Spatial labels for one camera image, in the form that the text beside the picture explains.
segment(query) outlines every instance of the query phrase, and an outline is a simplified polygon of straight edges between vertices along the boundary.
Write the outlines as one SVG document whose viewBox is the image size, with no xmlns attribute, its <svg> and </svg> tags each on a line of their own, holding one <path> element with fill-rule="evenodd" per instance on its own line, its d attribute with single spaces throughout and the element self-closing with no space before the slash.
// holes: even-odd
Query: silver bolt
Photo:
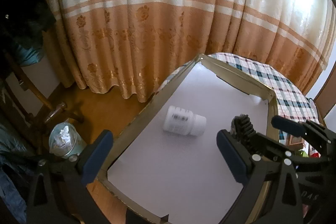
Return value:
<svg viewBox="0 0 336 224">
<path fill-rule="evenodd" d="M 258 154 L 253 154 L 253 155 L 252 155 L 252 159 L 253 159 L 254 161 L 260 161 L 260 160 L 261 160 L 261 157 L 260 157 Z"/>
<path fill-rule="evenodd" d="M 46 164 L 46 162 L 47 162 L 47 160 L 45 160 L 45 159 L 39 160 L 38 165 L 43 166 L 43 165 Z"/>
<path fill-rule="evenodd" d="M 283 162 L 285 163 L 285 165 L 288 165 L 288 166 L 292 164 L 292 161 L 290 159 L 284 159 Z"/>
<path fill-rule="evenodd" d="M 69 157 L 69 161 L 70 161 L 70 162 L 75 162 L 77 159 L 78 159 L 77 155 L 71 155 L 71 156 Z"/>
</svg>

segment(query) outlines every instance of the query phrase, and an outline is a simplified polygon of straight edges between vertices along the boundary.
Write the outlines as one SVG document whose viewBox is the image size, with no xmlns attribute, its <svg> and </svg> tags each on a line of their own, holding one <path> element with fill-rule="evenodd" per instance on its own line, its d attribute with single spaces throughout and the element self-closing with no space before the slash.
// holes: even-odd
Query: orange curtain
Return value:
<svg viewBox="0 0 336 224">
<path fill-rule="evenodd" d="M 49 0 L 47 55 L 65 86 L 146 101 L 196 54 L 232 52 L 273 66 L 307 92 L 335 40 L 331 0 Z"/>
</svg>

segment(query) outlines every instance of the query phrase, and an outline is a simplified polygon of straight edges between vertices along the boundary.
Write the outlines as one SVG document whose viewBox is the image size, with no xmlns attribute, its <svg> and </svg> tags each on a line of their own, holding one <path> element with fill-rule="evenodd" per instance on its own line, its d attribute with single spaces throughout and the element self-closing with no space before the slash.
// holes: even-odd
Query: trash can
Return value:
<svg viewBox="0 0 336 224">
<path fill-rule="evenodd" d="M 86 143 L 75 127 L 68 122 L 57 124 L 49 137 L 49 152 L 64 159 L 71 155 L 79 156 Z"/>
</svg>

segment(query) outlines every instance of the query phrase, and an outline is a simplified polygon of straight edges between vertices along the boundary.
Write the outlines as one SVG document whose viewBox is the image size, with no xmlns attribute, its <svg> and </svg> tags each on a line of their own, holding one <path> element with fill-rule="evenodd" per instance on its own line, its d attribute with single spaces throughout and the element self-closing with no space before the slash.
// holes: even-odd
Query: wooden floor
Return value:
<svg viewBox="0 0 336 224">
<path fill-rule="evenodd" d="M 113 87 L 108 93 L 96 94 L 89 89 L 80 90 L 76 85 L 61 89 L 53 94 L 50 100 L 54 104 L 64 101 L 68 109 L 82 114 L 85 121 L 73 122 L 77 132 L 86 143 L 92 143 L 103 129 L 108 129 L 117 138 L 120 132 L 146 106 L 140 103 L 136 95 L 125 100 L 119 87 Z M 87 186 L 91 196 L 112 224 L 124 224 L 126 206 L 114 197 L 99 181 L 95 180 Z"/>
</svg>

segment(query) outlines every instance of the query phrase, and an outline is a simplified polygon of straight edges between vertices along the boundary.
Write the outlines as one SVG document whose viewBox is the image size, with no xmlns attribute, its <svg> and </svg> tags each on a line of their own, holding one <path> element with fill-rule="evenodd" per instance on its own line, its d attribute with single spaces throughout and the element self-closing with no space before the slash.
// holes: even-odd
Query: plaid tablecloth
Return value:
<svg viewBox="0 0 336 224">
<path fill-rule="evenodd" d="M 301 91 L 299 91 L 290 80 L 277 72 L 270 65 L 259 63 L 231 53 L 219 52 L 209 56 L 240 69 L 242 72 L 273 89 L 277 97 L 278 114 L 280 116 L 296 122 L 305 122 L 307 119 L 313 122 L 319 122 L 317 113 L 311 108 L 307 98 Z M 162 83 L 159 90 L 161 90 L 187 64 L 188 63 L 182 65 L 171 73 Z M 286 144 L 286 139 L 287 133 L 279 131 L 279 142 Z M 315 152 L 316 150 L 310 147 L 309 154 L 311 155 Z"/>
</svg>

